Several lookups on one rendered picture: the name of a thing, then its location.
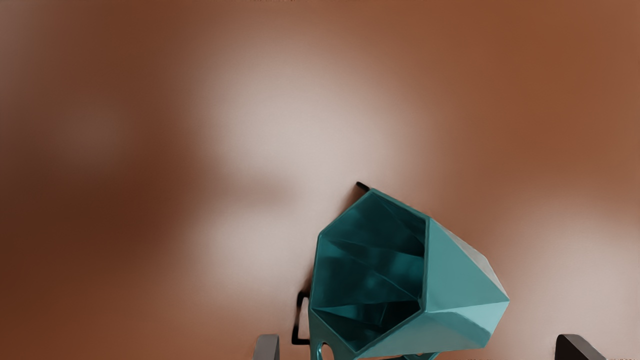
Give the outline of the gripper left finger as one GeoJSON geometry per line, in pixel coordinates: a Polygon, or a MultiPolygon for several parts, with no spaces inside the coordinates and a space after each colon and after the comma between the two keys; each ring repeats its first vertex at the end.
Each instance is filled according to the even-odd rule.
{"type": "Polygon", "coordinates": [[[281,360],[280,337],[277,333],[259,335],[254,344],[253,360],[281,360]]]}

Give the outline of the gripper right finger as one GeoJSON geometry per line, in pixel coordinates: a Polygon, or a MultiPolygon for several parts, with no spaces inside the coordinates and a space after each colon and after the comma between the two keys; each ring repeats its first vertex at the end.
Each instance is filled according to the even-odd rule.
{"type": "Polygon", "coordinates": [[[576,333],[561,333],[555,343],[555,360],[607,360],[590,342],[576,333]]]}

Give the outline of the teal faceted mug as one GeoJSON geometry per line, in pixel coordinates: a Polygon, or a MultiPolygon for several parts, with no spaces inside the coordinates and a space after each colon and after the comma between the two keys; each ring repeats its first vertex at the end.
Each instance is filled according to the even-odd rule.
{"type": "Polygon", "coordinates": [[[317,237],[310,360],[435,360],[487,346],[510,303],[487,258],[371,188],[317,237]]]}

